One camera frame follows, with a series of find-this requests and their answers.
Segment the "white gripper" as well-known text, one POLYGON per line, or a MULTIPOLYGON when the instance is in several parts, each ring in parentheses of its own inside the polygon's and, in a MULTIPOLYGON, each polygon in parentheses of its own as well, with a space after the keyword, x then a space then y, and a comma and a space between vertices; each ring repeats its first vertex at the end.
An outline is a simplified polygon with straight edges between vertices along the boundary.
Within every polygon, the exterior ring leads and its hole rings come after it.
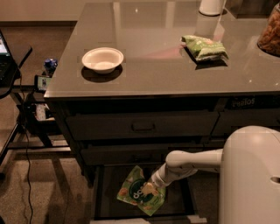
POLYGON ((155 170, 151 177, 150 182, 146 182, 142 187, 142 193, 144 195, 152 194, 158 195, 157 188, 163 188, 169 186, 172 182, 181 180, 192 176, 198 170, 194 168, 176 169, 170 168, 167 164, 161 165, 155 170))

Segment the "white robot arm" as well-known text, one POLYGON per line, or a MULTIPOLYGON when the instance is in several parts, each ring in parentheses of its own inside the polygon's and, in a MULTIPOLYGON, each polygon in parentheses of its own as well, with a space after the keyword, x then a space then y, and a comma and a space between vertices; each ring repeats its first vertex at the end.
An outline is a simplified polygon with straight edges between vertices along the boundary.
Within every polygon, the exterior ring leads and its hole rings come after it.
POLYGON ((173 150, 142 192, 154 193, 198 170, 220 172, 219 224, 280 224, 280 132, 247 126, 218 150, 173 150))

